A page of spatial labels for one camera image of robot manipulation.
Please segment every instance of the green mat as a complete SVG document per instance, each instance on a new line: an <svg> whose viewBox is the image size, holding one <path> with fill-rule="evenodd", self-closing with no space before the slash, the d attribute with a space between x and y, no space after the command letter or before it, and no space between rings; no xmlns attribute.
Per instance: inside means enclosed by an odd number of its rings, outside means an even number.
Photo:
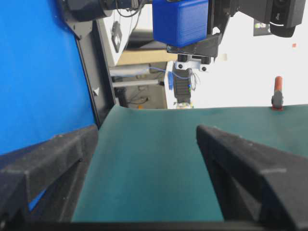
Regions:
<svg viewBox="0 0 308 231"><path fill-rule="evenodd" d="M199 124L307 155L308 106L134 110L115 106L76 207L74 222L221 221L196 142Z"/></svg>

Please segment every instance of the white surface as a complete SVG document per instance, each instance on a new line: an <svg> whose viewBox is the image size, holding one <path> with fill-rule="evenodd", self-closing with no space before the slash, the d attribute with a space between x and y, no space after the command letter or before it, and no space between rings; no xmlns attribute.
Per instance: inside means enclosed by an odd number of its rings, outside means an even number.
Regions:
<svg viewBox="0 0 308 231"><path fill-rule="evenodd" d="M166 72L165 72L165 93L166 93L166 102L167 102L167 109L175 109L176 106L174 103L176 103L178 100L174 96L174 90L169 90L169 82L168 82L168 72L173 70L173 61L169 61L167 63Z"/></svg>
<svg viewBox="0 0 308 231"><path fill-rule="evenodd" d="M130 15L134 13L134 11L127 12L126 10L119 10L123 15ZM128 38L136 25L138 19L138 14L131 18L125 18L118 14L116 10L114 10L113 14L110 17L99 19L98 23L100 26L103 42L104 42L104 49L106 52L106 57L108 61L108 66L115 66L120 59L120 56L126 46ZM122 32L122 40L120 44L119 52L117 53L113 42L111 40L112 37L112 26L114 22L118 21L120 23L120 28Z"/></svg>
<svg viewBox="0 0 308 231"><path fill-rule="evenodd" d="M284 105L308 103L308 1L303 23L292 38L253 37L252 18L237 13L227 26L219 57L198 75L201 84L192 91L195 108L270 106L275 77L283 77ZM141 13L139 29L152 29L152 8ZM168 108L176 102L165 85Z"/></svg>

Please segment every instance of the blue motor housing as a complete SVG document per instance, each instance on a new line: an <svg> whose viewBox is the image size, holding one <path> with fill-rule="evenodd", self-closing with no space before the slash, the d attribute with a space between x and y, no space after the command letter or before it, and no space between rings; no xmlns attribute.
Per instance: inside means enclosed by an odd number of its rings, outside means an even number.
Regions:
<svg viewBox="0 0 308 231"><path fill-rule="evenodd" d="M206 39L208 0L153 0L153 37L184 47Z"/></svg>

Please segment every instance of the metal rod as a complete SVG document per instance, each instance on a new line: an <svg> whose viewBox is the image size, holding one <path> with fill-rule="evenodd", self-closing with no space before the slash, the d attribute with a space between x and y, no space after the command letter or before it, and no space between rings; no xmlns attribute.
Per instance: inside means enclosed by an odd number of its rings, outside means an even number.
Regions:
<svg viewBox="0 0 308 231"><path fill-rule="evenodd" d="M132 86L144 86L144 85L157 85L157 84L159 84L159 80L158 79L112 83L114 88L132 87Z"/></svg>
<svg viewBox="0 0 308 231"><path fill-rule="evenodd" d="M136 76L150 74L149 64L123 65L109 68L110 76Z"/></svg>

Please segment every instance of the white wall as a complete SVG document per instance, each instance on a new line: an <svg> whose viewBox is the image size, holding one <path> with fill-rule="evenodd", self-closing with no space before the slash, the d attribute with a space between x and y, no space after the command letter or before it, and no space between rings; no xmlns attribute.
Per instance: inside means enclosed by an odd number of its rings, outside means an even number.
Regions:
<svg viewBox="0 0 308 231"><path fill-rule="evenodd" d="M292 38L253 37L253 19L237 13L219 47L227 61L216 61L192 93L196 108L268 106L274 79L283 77L284 104L308 103L308 11Z"/></svg>

